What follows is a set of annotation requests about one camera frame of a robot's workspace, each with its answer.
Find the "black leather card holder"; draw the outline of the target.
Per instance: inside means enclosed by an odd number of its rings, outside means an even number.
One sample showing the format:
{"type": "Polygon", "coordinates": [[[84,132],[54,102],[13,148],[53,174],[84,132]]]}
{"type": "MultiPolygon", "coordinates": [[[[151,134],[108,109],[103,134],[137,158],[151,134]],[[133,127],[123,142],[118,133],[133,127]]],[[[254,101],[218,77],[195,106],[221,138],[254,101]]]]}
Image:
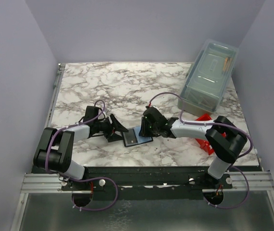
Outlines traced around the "black leather card holder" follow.
{"type": "Polygon", "coordinates": [[[139,135],[139,132],[141,131],[141,127],[140,126],[134,127],[133,129],[134,129],[136,137],[137,137],[137,141],[138,141],[137,145],[141,145],[141,144],[149,143],[149,142],[153,141],[152,137],[143,137],[143,136],[139,135]]]}

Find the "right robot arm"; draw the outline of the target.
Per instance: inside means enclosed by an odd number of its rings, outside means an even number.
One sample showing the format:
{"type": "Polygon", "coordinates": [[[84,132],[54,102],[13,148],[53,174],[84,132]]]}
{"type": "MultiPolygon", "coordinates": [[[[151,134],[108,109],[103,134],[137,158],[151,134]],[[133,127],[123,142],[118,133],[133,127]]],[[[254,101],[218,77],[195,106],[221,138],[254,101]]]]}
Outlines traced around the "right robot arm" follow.
{"type": "Polygon", "coordinates": [[[166,119],[162,115],[145,115],[139,135],[207,140],[216,154],[204,176],[205,185],[211,189],[221,184],[223,174],[239,158],[248,141],[248,135],[223,116],[216,120],[188,121],[177,117],[166,119]]]}

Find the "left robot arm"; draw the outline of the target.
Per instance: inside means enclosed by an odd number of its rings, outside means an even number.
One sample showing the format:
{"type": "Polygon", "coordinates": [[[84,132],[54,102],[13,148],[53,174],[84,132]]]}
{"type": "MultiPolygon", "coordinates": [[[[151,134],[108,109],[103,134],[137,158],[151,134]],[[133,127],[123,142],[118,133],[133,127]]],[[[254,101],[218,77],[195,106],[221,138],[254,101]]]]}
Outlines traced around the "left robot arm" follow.
{"type": "Polygon", "coordinates": [[[86,167],[72,160],[74,143],[99,133],[102,133],[108,142],[120,141],[123,138],[116,134],[117,132],[126,133],[128,129],[121,125],[113,114],[104,120],[99,120],[96,116],[89,121],[61,129],[47,127],[41,135],[33,165],[48,173],[59,173],[71,178],[77,189],[84,190],[89,186],[90,179],[86,176],[86,167]]]}

